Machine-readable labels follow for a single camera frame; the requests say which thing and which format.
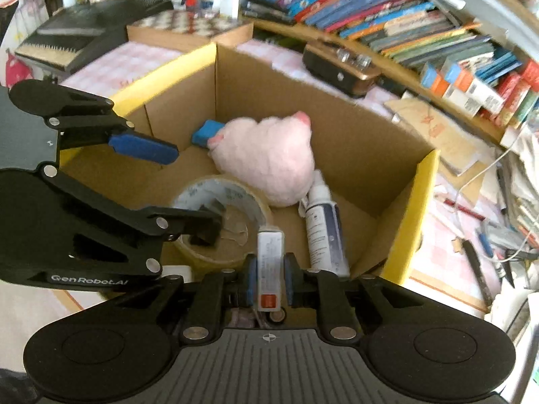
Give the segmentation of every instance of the spray bottle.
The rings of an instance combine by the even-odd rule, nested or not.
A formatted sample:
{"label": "spray bottle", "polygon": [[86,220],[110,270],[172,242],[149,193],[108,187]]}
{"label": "spray bottle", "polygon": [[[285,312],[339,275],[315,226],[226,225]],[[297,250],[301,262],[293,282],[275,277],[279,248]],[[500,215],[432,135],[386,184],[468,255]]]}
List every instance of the spray bottle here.
{"label": "spray bottle", "polygon": [[331,200],[331,192],[320,170],[314,171],[306,223],[311,267],[329,270],[340,278],[349,278],[350,268],[344,256],[339,208]]}

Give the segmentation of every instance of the white cable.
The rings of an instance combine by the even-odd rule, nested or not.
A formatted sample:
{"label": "white cable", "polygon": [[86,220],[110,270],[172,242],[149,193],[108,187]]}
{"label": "white cable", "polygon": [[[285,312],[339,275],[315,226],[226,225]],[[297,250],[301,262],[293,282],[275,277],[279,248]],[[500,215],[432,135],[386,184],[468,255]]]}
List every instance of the white cable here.
{"label": "white cable", "polygon": [[[456,215],[456,221],[458,222],[458,225],[459,225],[459,228],[460,230],[464,233],[464,229],[463,229],[463,224],[461,223],[460,221],[460,211],[458,210],[458,202],[459,202],[459,197],[460,195],[462,194],[462,191],[468,186],[470,185],[473,181],[475,181],[475,179],[479,178],[479,176],[481,176],[483,173],[485,173],[486,171],[490,170],[493,166],[495,166],[498,162],[500,162],[510,151],[511,149],[514,147],[514,145],[516,144],[516,142],[520,139],[520,136],[522,135],[522,132],[524,131],[524,124],[522,125],[522,128],[520,130],[520,132],[518,133],[517,137],[515,138],[515,140],[513,141],[513,143],[511,144],[511,146],[509,146],[509,148],[503,152],[502,155],[500,155],[492,164],[490,164],[488,167],[486,167],[485,169],[483,169],[480,173],[476,174],[472,179],[470,179],[467,183],[465,183],[462,187],[459,188],[459,191],[456,192],[456,196],[455,196],[455,203],[453,205],[453,213]],[[539,215],[537,216],[537,218],[535,219],[534,221],[534,224],[539,221]],[[495,259],[495,258],[490,258],[490,257],[487,257],[487,256],[484,256],[487,260],[489,261],[493,261],[495,263],[505,263],[506,261],[510,261],[512,260],[513,258],[515,258],[519,253],[521,253],[522,249],[524,249],[524,246],[526,245],[527,241],[528,241],[528,238],[530,237],[530,235],[532,234],[531,231],[528,232],[528,234],[526,235],[526,238],[524,239],[524,241],[522,242],[522,244],[520,245],[520,247],[518,248],[518,250],[513,254],[511,255],[510,257],[504,259],[504,260],[498,260],[498,259]]]}

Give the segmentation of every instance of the dark cloth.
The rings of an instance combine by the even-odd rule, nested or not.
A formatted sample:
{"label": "dark cloth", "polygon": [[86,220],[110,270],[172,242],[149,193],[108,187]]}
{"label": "dark cloth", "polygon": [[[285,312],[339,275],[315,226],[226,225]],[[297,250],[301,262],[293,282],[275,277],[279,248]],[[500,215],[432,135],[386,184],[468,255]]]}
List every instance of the dark cloth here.
{"label": "dark cloth", "polygon": [[0,404],[33,404],[37,398],[26,374],[0,369]]}

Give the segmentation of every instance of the row of books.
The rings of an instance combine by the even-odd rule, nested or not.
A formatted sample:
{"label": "row of books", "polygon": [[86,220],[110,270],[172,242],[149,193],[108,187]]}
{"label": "row of books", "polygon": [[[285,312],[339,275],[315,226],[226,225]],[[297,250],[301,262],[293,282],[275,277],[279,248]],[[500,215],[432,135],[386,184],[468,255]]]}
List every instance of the row of books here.
{"label": "row of books", "polygon": [[[437,94],[458,104],[466,114],[479,113],[500,127],[519,126],[526,115],[524,109],[538,91],[526,82],[530,68],[537,67],[535,62],[516,72],[522,62],[489,35],[478,32],[480,23],[460,25],[428,0],[252,1],[273,5],[271,11],[280,13],[276,21],[304,23],[358,40],[402,66],[422,72],[424,83],[438,81],[435,87],[429,86]],[[457,73],[460,78],[453,80]]]}

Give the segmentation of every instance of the plush pig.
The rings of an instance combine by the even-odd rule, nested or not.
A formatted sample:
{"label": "plush pig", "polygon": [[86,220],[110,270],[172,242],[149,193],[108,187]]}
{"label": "plush pig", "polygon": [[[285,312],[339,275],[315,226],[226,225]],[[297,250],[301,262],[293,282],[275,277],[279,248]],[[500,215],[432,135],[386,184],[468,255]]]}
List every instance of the plush pig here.
{"label": "plush pig", "polygon": [[221,173],[263,191],[272,206],[294,205],[313,183],[311,120],[304,112],[259,123],[236,118],[208,140],[208,148]]}

